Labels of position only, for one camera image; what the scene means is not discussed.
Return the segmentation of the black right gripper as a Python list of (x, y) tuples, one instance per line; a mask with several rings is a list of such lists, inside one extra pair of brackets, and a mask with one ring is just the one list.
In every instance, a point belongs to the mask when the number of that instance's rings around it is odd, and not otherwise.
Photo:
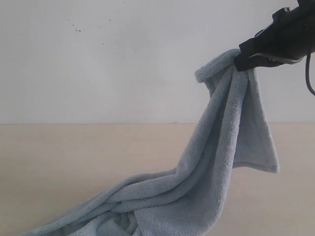
[(272, 25), (239, 45), (233, 62), (237, 71), (299, 63), (315, 51), (315, 22), (298, 21), (315, 14), (314, 0), (298, 0), (294, 9), (272, 14)]

